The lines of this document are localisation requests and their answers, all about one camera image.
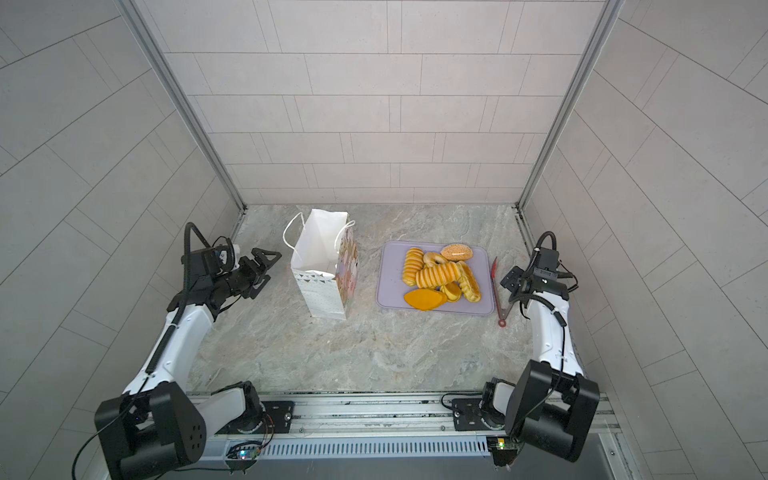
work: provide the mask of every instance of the purple tray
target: purple tray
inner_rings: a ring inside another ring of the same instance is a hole
[[[376,291],[376,303],[384,308],[400,308],[416,310],[402,298],[414,290],[415,286],[407,286],[402,282],[402,265],[406,260],[406,252],[411,247],[418,247],[426,252],[439,252],[447,243],[405,242],[392,240],[384,243],[382,265],[379,269],[379,288]],[[488,265],[488,252],[483,247],[471,247],[475,254],[466,260],[480,286],[480,301],[472,303],[464,296],[454,303],[443,303],[432,312],[466,313],[467,315],[490,315],[496,305],[491,290],[491,270]]]

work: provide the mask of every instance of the gray tiled wall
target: gray tiled wall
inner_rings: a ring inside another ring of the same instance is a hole
[[[768,475],[768,3],[627,0],[525,215],[646,478]]]
[[[238,217],[111,0],[2,2],[8,478],[70,478],[93,412],[141,367],[180,289],[181,227],[214,238]]]
[[[516,201],[603,4],[137,6],[245,201],[279,204]]]

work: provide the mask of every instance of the black cable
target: black cable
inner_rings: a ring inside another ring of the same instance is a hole
[[[144,389],[144,386],[147,385],[147,382],[149,382],[149,376],[144,380],[144,383],[141,384],[141,386],[139,387],[139,390],[134,394],[134,398],[131,400],[131,403],[128,404],[125,410],[118,413],[118,416],[110,420],[110,422],[107,425],[104,425],[99,430],[97,430],[96,433],[91,435],[91,437],[85,441],[83,446],[80,447],[80,449],[78,450],[78,454],[74,456],[74,461],[72,461],[72,480],[78,480],[77,477],[75,476],[75,469],[78,466],[78,459],[80,458],[80,454],[83,452],[83,450],[85,450],[85,447],[88,446],[88,444],[91,443],[91,440],[95,439],[98,434],[102,433],[104,430],[109,428],[109,426],[115,423],[117,420],[123,418],[125,414],[128,413],[129,410],[131,410],[131,407],[133,407],[134,404],[136,403],[136,398],[138,394],[141,393],[141,390]]]
[[[173,336],[174,330],[181,321],[181,317],[184,315],[184,311],[187,308],[187,301],[189,300],[190,290],[192,289],[190,278],[190,232],[192,230],[194,230],[195,235],[197,235],[197,238],[200,239],[200,242],[202,242],[206,248],[210,247],[208,241],[205,240],[205,236],[200,233],[195,224],[187,222],[187,225],[184,226],[184,288],[181,290],[181,298],[179,299],[179,307],[176,310],[176,315],[174,315],[173,321],[171,321],[170,325],[165,330],[163,337],[157,344],[157,348],[152,352],[152,357],[147,364],[147,369],[144,370],[147,374],[154,372],[157,368],[157,364],[160,362],[160,357],[163,355],[165,347],[170,342],[170,338]]]

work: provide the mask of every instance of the wall tile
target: wall tile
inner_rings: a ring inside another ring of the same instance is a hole
[[[541,218],[541,224],[546,230],[552,230],[558,218],[562,216],[562,212],[545,182],[539,182],[531,199],[536,203],[536,211]]]
[[[402,131],[473,131],[480,128],[483,97],[402,97]]]
[[[338,204],[412,204],[412,188],[334,188]]]
[[[142,141],[78,204],[117,241],[136,223],[172,173],[149,141]]]
[[[10,15],[3,13],[3,18]],[[73,40],[0,70],[0,145],[23,158],[111,92]]]
[[[488,188],[417,187],[413,201],[416,204],[483,204]]]
[[[141,81],[134,80],[66,127],[48,146],[95,186],[163,118]]]
[[[422,59],[418,55],[310,54],[305,57],[315,95],[419,94]]]
[[[195,98],[213,132],[293,131],[281,97],[201,95]]]
[[[640,366],[648,366],[683,349],[616,237],[605,242],[589,264]]]
[[[683,246],[672,227],[616,160],[608,161],[589,194],[641,276]]]
[[[656,385],[658,383],[666,382],[669,379],[685,375],[686,373],[691,373],[694,370],[696,370],[694,362],[690,359],[688,353],[683,350],[682,352],[668,356],[666,359],[661,359],[658,362],[651,363],[649,366],[643,369],[643,372],[645,373],[645,378],[648,379],[648,383],[651,385]]]
[[[522,134],[447,134],[444,163],[511,164]]]
[[[99,322],[89,319],[82,313],[74,310],[67,315],[67,318],[61,323],[61,327],[103,346],[110,346],[112,340],[118,334],[113,329],[101,325]]]
[[[699,263],[654,296],[739,437],[765,439],[768,349],[755,332]]]
[[[614,311],[611,309],[611,306],[609,305],[603,308],[602,310],[600,310],[600,312],[598,312],[597,315],[587,320],[587,327],[589,327],[590,332],[595,333],[599,329],[609,324],[615,318],[616,316],[614,315]]]
[[[581,183],[584,185],[584,187],[586,187],[587,189],[592,187],[592,184],[594,183],[594,179],[596,179],[598,177],[598,175],[600,174],[600,172],[603,171],[603,169],[605,168],[605,165],[608,163],[608,161],[611,158],[616,160],[614,158],[614,156],[611,155],[611,152],[608,151],[607,148],[604,148],[603,151],[600,152],[600,155],[598,156],[598,159],[594,161],[594,164],[589,169],[589,172],[587,173],[587,176],[584,177],[584,179],[581,181]]]
[[[768,64],[768,35],[758,41],[739,66],[728,76],[733,84],[745,88],[753,78]]]
[[[481,164],[476,187],[520,188],[531,173],[530,165]]]
[[[33,251],[88,190],[88,184],[44,145],[0,177],[0,278]]]
[[[317,186],[324,187],[388,187],[388,164],[317,164]]]
[[[598,231],[592,240],[589,240],[587,246],[584,247],[584,256],[587,257],[587,260],[592,258],[594,253],[597,252],[598,249],[603,246],[603,243],[611,238],[611,235],[613,234],[614,233],[611,231],[611,227],[607,223],[603,225],[600,231]]]
[[[618,322],[607,324],[593,338],[641,450],[680,448]]]
[[[768,342],[768,263],[735,279],[723,291],[755,333]]]
[[[260,188],[265,204],[333,204],[332,188]]]
[[[112,69],[107,64],[107,61],[104,60],[104,57],[101,56],[101,53],[96,48],[96,45],[94,45],[94,42],[92,42],[88,37],[88,33],[84,31],[81,34],[72,37],[72,40],[74,40],[74,43],[78,44],[78,47],[80,50],[82,50],[83,55],[85,55],[91,65],[93,65],[93,68],[96,69],[99,76],[102,80],[104,80],[104,83],[107,84],[109,89],[113,92],[120,90],[123,84],[120,82],[120,80],[118,80],[117,75],[114,74]]]
[[[213,178],[214,171],[208,160],[200,150],[195,150],[160,190],[155,201],[181,227]]]
[[[271,2],[283,51],[386,53],[385,2]]]
[[[696,263],[696,257],[688,250],[688,247],[683,245],[661,265],[646,275],[643,281],[648,286],[648,289],[653,292],[694,263]]]
[[[266,51],[248,0],[152,0],[147,5],[168,51]]]
[[[301,165],[233,165],[232,169],[243,188],[309,186]]]
[[[513,204],[520,200],[522,188],[489,188],[485,197],[487,204]]]
[[[200,205],[202,203],[201,200],[194,205],[192,212],[183,224],[186,225],[187,222],[194,223],[203,236],[209,238],[210,232],[214,228],[214,222],[210,221],[208,217],[205,216],[204,209]],[[196,235],[191,235],[190,248],[192,251],[203,248],[203,244],[197,239]],[[181,265],[182,255],[184,255],[184,229],[179,229],[179,233],[174,238],[173,243],[170,244],[170,247],[164,252],[164,257],[155,270],[155,274],[168,282],[168,284],[177,292],[181,291],[184,286],[184,268]]]
[[[766,31],[768,5],[763,2],[685,0],[654,2],[638,28],[727,77]]]
[[[214,95],[310,94],[304,56],[277,53],[197,53]]]
[[[0,404],[3,425],[0,461],[9,478],[29,478],[41,453],[19,439],[47,445],[54,438],[106,351],[105,347],[75,333],[56,330]],[[51,401],[51,392],[56,392],[55,402]],[[20,415],[21,412],[35,414]]]
[[[88,410],[72,409],[69,411],[64,423],[61,424],[61,429],[72,430],[73,432],[96,433],[94,413]]]
[[[187,95],[210,95],[210,87],[192,53],[166,53],[174,77]]]
[[[149,70],[149,62],[123,18],[93,27],[87,33],[123,85]]]
[[[305,131],[389,131],[389,98],[386,96],[297,95],[296,104]]]
[[[646,453],[644,457],[648,468],[654,474],[676,475],[694,472],[682,450]]]
[[[558,148],[579,180],[583,180],[604,147],[581,117],[573,112],[558,139]]]
[[[491,131],[547,133],[560,97],[500,97]]]
[[[654,393],[697,478],[760,478],[749,452],[698,372],[656,385]]]
[[[219,216],[223,212],[224,207],[227,206],[227,202],[230,201],[230,194],[224,188],[221,180],[218,177],[214,177],[214,180],[210,182],[207,190],[205,190],[202,201],[211,213],[210,220],[215,223],[216,220],[219,220]]]
[[[11,391],[107,258],[60,223],[0,285],[0,390]],[[39,292],[46,292],[45,298]]]
[[[151,204],[149,204],[149,207],[147,207],[147,212],[149,212],[155,220],[160,222],[160,225],[162,225],[163,228],[174,237],[179,233],[181,227],[176,225],[176,222],[174,222],[173,219],[171,219],[170,216],[165,213],[163,207],[158,205],[157,202],[153,201]]]
[[[400,131],[400,96],[389,96],[389,131]]]
[[[768,442],[747,443],[745,446],[750,451],[757,468],[762,472],[768,472]]]
[[[421,94],[517,95],[529,61],[529,55],[424,55]]]
[[[120,329],[172,240],[154,217],[143,214],[75,309],[112,329]]]
[[[113,4],[98,0],[13,0],[3,4],[0,28],[29,55],[118,15]]]
[[[402,52],[496,53],[507,10],[504,2],[404,2]]]
[[[563,165],[551,190],[579,245],[586,247],[605,224],[589,193],[567,164]]]
[[[387,2],[387,53],[400,53],[402,51],[402,2]]]
[[[119,396],[144,364],[165,324],[168,300],[147,286],[125,325],[109,347],[88,384],[82,390],[76,408],[95,412],[106,399]]]
[[[482,111],[482,119],[480,120],[480,131],[491,131],[491,125],[493,124],[493,117],[496,115],[496,105],[498,105],[498,97],[485,97],[485,106]]]
[[[591,2],[526,3],[512,53],[581,55],[601,9]]]
[[[666,49],[660,41],[619,21],[594,69],[625,97],[634,100]]]
[[[263,134],[274,164],[342,164],[338,134]]]
[[[227,165],[264,163],[250,134],[208,134],[208,137]]]
[[[564,95],[580,55],[531,55],[520,95]]]
[[[110,237],[109,233],[103,231],[90,218],[86,217],[77,208],[72,209],[69,215],[64,219],[69,225],[78,232],[85,235],[91,242],[98,245],[103,251],[112,254],[118,248],[119,242]]]
[[[431,162],[435,134],[352,134],[355,163]]]
[[[444,164],[439,168],[430,164],[400,165],[402,187],[464,187],[468,175],[469,164]]]
[[[0,58],[6,64],[24,58],[22,51],[13,44],[11,39],[2,30],[0,30]]]
[[[654,129],[654,122],[594,72],[581,92],[576,111],[622,165]]]
[[[643,111],[739,198],[768,177],[768,105],[679,57]]]
[[[627,172],[718,284],[768,260],[768,227],[661,130]]]
[[[664,54],[661,55],[661,60],[656,63],[654,70],[650,73],[650,77],[648,77],[648,79],[643,84],[643,87],[640,89],[640,92],[632,100],[632,103],[637,105],[637,108],[645,108],[648,100],[650,100],[650,96],[654,94],[661,81],[665,76],[667,76],[667,72],[670,70],[670,67],[672,64],[674,64],[674,61],[677,60],[677,57],[679,56],[679,53],[667,47],[667,50],[665,50]]]
[[[768,210],[768,180],[752,190],[742,201],[755,215],[764,214]]]

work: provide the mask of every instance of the white rope handle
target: white rope handle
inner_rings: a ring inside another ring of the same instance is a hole
[[[338,247],[336,246],[336,242],[339,241],[339,237],[341,237],[341,233],[344,230],[350,228],[354,224],[355,224],[354,220],[352,220],[351,222],[347,222],[347,224],[345,226],[341,227],[341,230],[339,230],[339,232],[336,234],[336,239],[333,241],[333,248],[336,250],[336,253],[338,253],[339,252],[339,248],[341,248],[341,243],[339,243]]]
[[[302,214],[301,212],[297,213],[294,218],[290,219],[290,222],[288,222],[288,224],[286,225],[286,229],[283,230],[283,242],[288,247],[290,247],[290,249],[293,250],[294,252],[296,251],[296,248],[293,245],[291,245],[290,243],[288,243],[288,240],[286,240],[286,232],[288,231],[288,229],[290,228],[290,225],[293,223],[293,221],[296,219],[296,217],[298,217],[299,215],[301,216],[301,229],[303,231],[304,227],[305,227],[305,225],[304,225],[304,214]]]

